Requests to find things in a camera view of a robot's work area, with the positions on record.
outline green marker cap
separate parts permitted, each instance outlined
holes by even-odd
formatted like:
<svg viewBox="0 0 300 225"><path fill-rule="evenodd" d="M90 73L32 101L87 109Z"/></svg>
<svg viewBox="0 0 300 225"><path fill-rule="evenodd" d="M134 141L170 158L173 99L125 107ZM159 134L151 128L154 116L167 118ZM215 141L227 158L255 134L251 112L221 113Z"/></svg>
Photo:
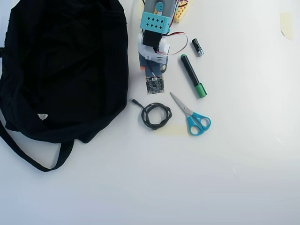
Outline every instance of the green marker cap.
<svg viewBox="0 0 300 225"><path fill-rule="evenodd" d="M206 93L206 91L205 91L202 84L199 84L195 88L196 88L196 91L197 91L200 98L204 98L205 96L207 96L207 93Z"/></svg>

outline white label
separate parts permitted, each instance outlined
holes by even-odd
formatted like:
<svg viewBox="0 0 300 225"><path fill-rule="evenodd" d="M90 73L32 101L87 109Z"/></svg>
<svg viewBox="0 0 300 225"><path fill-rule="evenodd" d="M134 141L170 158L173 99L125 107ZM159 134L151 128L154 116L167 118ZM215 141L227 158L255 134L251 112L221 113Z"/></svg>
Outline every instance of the white label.
<svg viewBox="0 0 300 225"><path fill-rule="evenodd" d="M47 119L48 114L38 114L38 117L43 121L43 120Z"/></svg>

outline drawstring bag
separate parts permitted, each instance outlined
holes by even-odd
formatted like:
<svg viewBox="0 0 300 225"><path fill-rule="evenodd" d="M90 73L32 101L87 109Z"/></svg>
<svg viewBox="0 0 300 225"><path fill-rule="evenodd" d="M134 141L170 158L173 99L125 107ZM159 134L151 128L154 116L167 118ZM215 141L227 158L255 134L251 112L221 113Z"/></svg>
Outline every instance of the drawstring bag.
<svg viewBox="0 0 300 225"><path fill-rule="evenodd" d="M0 52L6 129L61 143L58 162L48 169L0 123L3 140L41 171L62 166L75 139L88 143L126 106L128 34L118 0L21 0Z"/></svg>

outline black fabric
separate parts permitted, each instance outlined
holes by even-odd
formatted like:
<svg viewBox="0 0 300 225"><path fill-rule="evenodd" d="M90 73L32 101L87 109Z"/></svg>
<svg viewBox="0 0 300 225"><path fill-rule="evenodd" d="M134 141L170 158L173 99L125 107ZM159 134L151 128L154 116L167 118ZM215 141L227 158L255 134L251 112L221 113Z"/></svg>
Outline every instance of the black fabric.
<svg viewBox="0 0 300 225"><path fill-rule="evenodd" d="M0 136L37 169L59 168L75 139L88 143L125 108L127 50L118 0L21 0L0 51L0 108L6 129L61 143L58 162L44 168L1 126Z"/></svg>

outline black marker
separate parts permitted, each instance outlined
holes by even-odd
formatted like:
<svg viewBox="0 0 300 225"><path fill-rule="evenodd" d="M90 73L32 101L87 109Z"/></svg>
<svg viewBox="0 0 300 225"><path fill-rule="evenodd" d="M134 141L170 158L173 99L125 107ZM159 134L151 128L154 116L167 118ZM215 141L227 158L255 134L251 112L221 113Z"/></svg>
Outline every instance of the black marker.
<svg viewBox="0 0 300 225"><path fill-rule="evenodd" d="M191 78L191 80L195 86L195 89L196 89L199 97L204 98L207 95L207 93L206 93L203 85L199 82L191 63L188 60L188 57L185 54L183 54L183 55L181 55L180 58L181 58L181 61L183 62L184 67L186 68L186 70L188 72L189 77Z"/></svg>

